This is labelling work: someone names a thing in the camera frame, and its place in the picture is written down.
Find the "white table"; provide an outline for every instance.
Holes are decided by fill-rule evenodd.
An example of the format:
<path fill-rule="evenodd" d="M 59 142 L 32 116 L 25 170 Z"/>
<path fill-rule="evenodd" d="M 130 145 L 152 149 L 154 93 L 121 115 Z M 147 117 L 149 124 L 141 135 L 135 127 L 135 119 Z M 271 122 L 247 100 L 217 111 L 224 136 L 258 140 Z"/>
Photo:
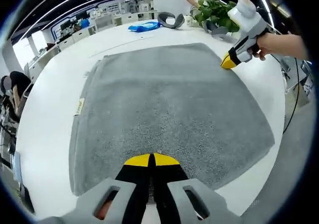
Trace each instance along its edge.
<path fill-rule="evenodd" d="M 38 77 L 22 113 L 16 149 L 21 154 L 23 183 L 37 218 L 61 216 L 75 207 L 69 182 L 69 142 L 85 74 L 104 55 L 155 46 L 202 42 L 221 58 L 231 44 L 216 40 L 201 28 L 160 28 L 134 33 L 131 24 L 86 37 L 52 58 Z M 217 190 L 228 209 L 241 215 L 265 184 L 274 165 L 284 128 L 285 95 L 280 65 L 271 57 L 253 59 L 233 71 L 246 84 L 270 124 L 275 145 L 256 165 Z"/>

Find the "gray neck pillow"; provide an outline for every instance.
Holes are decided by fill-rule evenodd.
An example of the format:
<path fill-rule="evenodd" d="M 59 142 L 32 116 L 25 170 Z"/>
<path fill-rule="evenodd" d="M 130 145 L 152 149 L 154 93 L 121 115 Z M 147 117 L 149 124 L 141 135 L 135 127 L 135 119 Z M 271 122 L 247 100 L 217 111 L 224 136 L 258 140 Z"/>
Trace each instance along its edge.
<path fill-rule="evenodd" d="M 173 25 L 171 24 L 167 24 L 166 23 L 166 20 L 168 18 L 175 18 L 175 23 Z M 171 28 L 171 29 L 176 29 L 176 28 L 179 28 L 181 27 L 184 22 L 185 22 L 185 19 L 184 19 L 184 16 L 183 14 L 180 14 L 177 16 L 177 18 L 174 16 L 174 14 L 172 13 L 169 13 L 169 12 L 161 12 L 159 15 L 158 15 L 158 21 L 160 24 L 162 24 L 162 26 L 164 27 L 167 27 L 167 28 Z"/>

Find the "green plant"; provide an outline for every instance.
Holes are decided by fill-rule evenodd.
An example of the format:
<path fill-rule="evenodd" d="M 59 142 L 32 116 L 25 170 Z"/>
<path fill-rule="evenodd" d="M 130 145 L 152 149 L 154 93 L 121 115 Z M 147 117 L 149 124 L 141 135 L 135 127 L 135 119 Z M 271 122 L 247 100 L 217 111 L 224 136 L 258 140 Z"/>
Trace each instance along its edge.
<path fill-rule="evenodd" d="M 194 8 L 190 12 L 199 25 L 203 27 L 203 22 L 210 20 L 218 26 L 224 26 L 229 32 L 236 32 L 239 26 L 228 16 L 228 11 L 236 6 L 236 3 L 230 1 L 228 4 L 220 0 L 198 0 L 199 8 Z"/>

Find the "window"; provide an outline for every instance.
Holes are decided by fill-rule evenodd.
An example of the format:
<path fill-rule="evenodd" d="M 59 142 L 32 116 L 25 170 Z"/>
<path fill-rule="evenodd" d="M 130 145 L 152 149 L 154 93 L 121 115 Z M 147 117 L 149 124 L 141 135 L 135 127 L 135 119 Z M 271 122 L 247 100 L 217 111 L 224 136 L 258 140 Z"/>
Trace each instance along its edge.
<path fill-rule="evenodd" d="M 32 38 L 35 44 L 36 49 L 39 51 L 42 48 L 46 47 L 46 41 L 42 31 L 37 31 L 32 34 Z"/>
<path fill-rule="evenodd" d="M 27 38 L 24 38 L 13 45 L 13 50 L 22 69 L 24 69 L 25 65 L 34 58 L 34 53 Z"/>

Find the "towel label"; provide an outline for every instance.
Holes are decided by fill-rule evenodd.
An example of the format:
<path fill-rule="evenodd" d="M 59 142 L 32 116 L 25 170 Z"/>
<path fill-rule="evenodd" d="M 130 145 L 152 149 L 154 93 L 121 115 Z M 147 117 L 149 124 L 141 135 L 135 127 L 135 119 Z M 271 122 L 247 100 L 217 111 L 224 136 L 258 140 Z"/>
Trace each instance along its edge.
<path fill-rule="evenodd" d="M 79 100 L 79 105 L 78 105 L 78 108 L 77 108 L 77 110 L 76 110 L 75 115 L 81 114 L 82 108 L 83 108 L 83 105 L 84 105 L 84 100 L 85 100 L 85 98 L 81 98 L 81 99 Z"/>

